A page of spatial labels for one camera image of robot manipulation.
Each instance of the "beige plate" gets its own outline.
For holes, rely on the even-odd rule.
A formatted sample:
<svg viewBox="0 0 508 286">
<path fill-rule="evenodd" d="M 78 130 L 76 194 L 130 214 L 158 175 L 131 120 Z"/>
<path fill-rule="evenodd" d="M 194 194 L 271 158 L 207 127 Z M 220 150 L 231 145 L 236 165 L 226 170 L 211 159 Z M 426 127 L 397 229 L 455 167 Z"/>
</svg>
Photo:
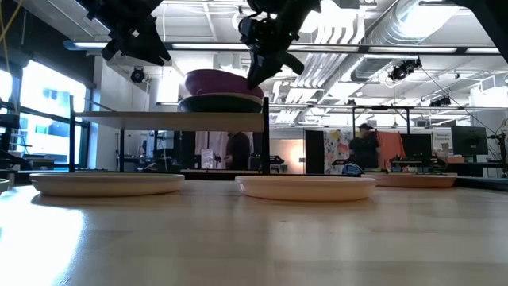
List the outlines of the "beige plate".
<svg viewBox="0 0 508 286">
<path fill-rule="evenodd" d="M 238 176 L 240 191 L 262 199 L 345 202 L 366 199 L 375 180 L 334 176 Z"/>
<path fill-rule="evenodd" d="M 154 195 L 178 191 L 183 175 L 75 172 L 30 175 L 33 186 L 43 195 L 78 197 L 114 197 Z"/>
<path fill-rule="evenodd" d="M 456 176 L 415 175 L 415 174 L 367 174 L 362 178 L 377 180 L 381 187 L 448 188 L 453 187 Z"/>
</svg>

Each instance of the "window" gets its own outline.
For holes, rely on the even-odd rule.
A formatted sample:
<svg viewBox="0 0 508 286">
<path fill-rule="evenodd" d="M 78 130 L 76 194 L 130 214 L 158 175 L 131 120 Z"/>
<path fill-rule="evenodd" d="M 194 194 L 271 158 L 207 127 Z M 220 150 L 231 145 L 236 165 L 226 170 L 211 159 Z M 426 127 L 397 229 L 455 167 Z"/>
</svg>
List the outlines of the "window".
<svg viewBox="0 0 508 286">
<path fill-rule="evenodd" d="M 51 68 L 29 61 L 23 68 L 21 83 L 21 106 L 46 114 L 70 118 L 70 97 L 73 95 L 74 111 L 83 112 L 87 88 Z"/>
<path fill-rule="evenodd" d="M 21 132 L 17 151 L 45 155 L 55 164 L 69 164 L 69 125 L 41 116 L 21 113 Z M 79 163 L 81 126 L 75 129 L 75 163 Z"/>
<path fill-rule="evenodd" d="M 74 111 L 85 110 L 85 98 L 90 95 L 84 84 L 51 68 L 29 61 L 23 68 L 21 90 L 16 97 L 21 105 L 16 151 L 44 155 L 55 164 L 69 164 L 70 102 L 74 96 Z M 87 163 L 89 125 L 76 118 L 75 163 Z"/>
</svg>

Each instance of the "plate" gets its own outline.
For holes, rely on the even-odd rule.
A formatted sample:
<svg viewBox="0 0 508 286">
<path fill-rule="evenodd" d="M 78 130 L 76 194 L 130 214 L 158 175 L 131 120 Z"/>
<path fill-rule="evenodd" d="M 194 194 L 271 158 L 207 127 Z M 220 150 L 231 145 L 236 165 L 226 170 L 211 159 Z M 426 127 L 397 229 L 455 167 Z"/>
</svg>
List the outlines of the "plate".
<svg viewBox="0 0 508 286">
<path fill-rule="evenodd" d="M 450 188 L 456 176 L 416 174 L 366 174 L 362 178 L 375 179 L 380 187 Z"/>
<path fill-rule="evenodd" d="M 180 100 L 180 112 L 259 113 L 263 106 L 248 99 L 228 95 L 191 96 Z"/>
<path fill-rule="evenodd" d="M 9 180 L 0 179 L 0 195 L 9 190 Z"/>
<path fill-rule="evenodd" d="M 30 175 L 33 186 L 42 195 L 72 197 L 116 197 L 154 195 L 178 191 L 183 175 L 74 172 Z"/>
<path fill-rule="evenodd" d="M 348 202 L 372 195 L 375 180 L 338 176 L 238 176 L 240 192 L 261 199 Z"/>
<path fill-rule="evenodd" d="M 260 87 L 247 88 L 247 79 L 245 77 L 213 69 L 198 69 L 187 73 L 185 76 L 185 88 L 191 95 L 240 93 L 254 95 L 260 99 L 264 97 Z"/>
</svg>

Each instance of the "man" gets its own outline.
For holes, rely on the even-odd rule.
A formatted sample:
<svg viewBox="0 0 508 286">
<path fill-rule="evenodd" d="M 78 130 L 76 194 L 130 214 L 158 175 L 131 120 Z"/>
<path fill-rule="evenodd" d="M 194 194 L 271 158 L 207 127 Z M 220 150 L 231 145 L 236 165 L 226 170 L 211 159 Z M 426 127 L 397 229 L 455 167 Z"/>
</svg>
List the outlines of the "man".
<svg viewBox="0 0 508 286">
<path fill-rule="evenodd" d="M 228 144 L 225 148 L 225 165 L 228 170 L 247 170 L 251 156 L 251 141 L 242 132 L 228 132 Z"/>
<path fill-rule="evenodd" d="M 360 125 L 360 136 L 349 143 L 349 158 L 364 171 L 379 167 L 379 143 L 371 135 L 371 129 L 372 127 L 365 123 Z"/>
</svg>

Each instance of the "dark green plate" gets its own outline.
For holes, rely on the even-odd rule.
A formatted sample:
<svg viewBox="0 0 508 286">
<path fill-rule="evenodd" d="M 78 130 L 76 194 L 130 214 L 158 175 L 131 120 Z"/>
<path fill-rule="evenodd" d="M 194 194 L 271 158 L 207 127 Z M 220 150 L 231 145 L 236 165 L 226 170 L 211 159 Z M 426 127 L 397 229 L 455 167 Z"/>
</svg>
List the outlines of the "dark green plate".
<svg viewBox="0 0 508 286">
<path fill-rule="evenodd" d="M 178 103 L 180 112 L 259 113 L 262 109 L 260 104 L 252 100 L 228 95 L 191 96 Z"/>
</svg>

